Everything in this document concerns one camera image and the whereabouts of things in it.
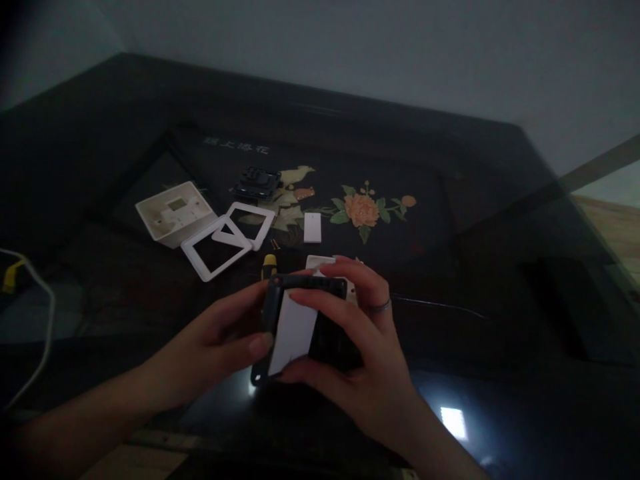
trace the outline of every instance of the screwdriver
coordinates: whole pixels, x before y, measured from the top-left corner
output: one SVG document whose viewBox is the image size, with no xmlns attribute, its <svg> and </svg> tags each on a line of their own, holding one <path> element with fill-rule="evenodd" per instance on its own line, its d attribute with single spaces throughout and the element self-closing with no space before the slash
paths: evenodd
<svg viewBox="0 0 640 480">
<path fill-rule="evenodd" d="M 262 280 L 266 280 L 276 273 L 278 273 L 278 262 L 275 259 L 275 255 L 270 253 L 265 257 L 265 261 L 262 264 L 260 277 Z"/>
</svg>

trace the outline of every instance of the dark object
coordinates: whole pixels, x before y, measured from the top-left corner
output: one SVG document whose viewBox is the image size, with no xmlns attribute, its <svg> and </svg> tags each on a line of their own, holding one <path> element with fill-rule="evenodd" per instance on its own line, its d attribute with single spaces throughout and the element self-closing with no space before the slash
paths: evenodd
<svg viewBox="0 0 640 480">
<path fill-rule="evenodd" d="M 548 257 L 539 264 L 549 286 L 548 301 L 560 312 L 554 320 L 579 345 L 584 358 L 600 363 L 633 365 L 628 346 L 615 332 L 611 312 L 582 262 Z"/>
<path fill-rule="evenodd" d="M 245 167 L 232 192 L 239 197 L 270 201 L 280 183 L 280 172 Z"/>
<path fill-rule="evenodd" d="M 312 277 L 308 275 L 272 276 L 267 286 L 262 322 L 265 330 L 270 331 L 274 337 L 277 335 L 278 318 L 283 294 L 285 290 L 292 288 L 324 290 L 342 299 L 347 296 L 347 282 L 344 279 Z M 271 363 L 272 354 L 273 349 L 251 369 L 251 383 L 255 386 L 264 385 L 268 383 L 271 378 L 279 375 L 279 373 L 277 373 L 269 377 L 269 364 Z M 322 312 L 318 312 L 318 317 L 315 321 L 313 338 L 311 339 L 311 346 L 309 348 L 309 357 L 328 363 L 341 371 L 350 370 L 362 365 L 360 352 L 348 338 L 344 330 L 324 316 Z"/>
</svg>

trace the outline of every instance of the fingernail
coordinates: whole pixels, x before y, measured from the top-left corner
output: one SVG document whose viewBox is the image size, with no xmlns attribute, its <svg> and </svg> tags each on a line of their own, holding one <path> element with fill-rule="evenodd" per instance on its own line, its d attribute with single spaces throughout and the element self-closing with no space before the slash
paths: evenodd
<svg viewBox="0 0 640 480">
<path fill-rule="evenodd" d="M 266 332 L 249 342 L 249 352 L 253 358 L 261 359 L 269 352 L 272 345 L 273 335 Z"/>
</svg>

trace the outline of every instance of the orange peony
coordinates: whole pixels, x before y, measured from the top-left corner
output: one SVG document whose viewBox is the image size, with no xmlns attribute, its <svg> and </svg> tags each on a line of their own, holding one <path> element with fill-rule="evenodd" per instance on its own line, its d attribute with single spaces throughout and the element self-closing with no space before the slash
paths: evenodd
<svg viewBox="0 0 640 480">
<path fill-rule="evenodd" d="M 378 207 L 368 195 L 354 193 L 352 197 L 346 196 L 345 211 L 356 228 L 362 225 L 375 227 L 376 220 L 380 218 Z"/>
</svg>

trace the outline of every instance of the painted flower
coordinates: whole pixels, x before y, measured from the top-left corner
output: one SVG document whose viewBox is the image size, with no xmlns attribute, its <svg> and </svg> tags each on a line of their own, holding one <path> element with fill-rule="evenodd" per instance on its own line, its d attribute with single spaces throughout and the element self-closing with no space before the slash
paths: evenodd
<svg viewBox="0 0 640 480">
<path fill-rule="evenodd" d="M 375 222 L 380 218 L 378 207 L 368 195 L 348 195 L 345 197 L 345 211 L 353 222 L 353 226 L 358 228 L 362 225 L 375 227 Z"/>
<path fill-rule="evenodd" d="M 416 204 L 415 198 L 410 195 L 405 195 L 404 197 L 402 197 L 401 201 L 405 207 L 412 207 Z"/>
</svg>

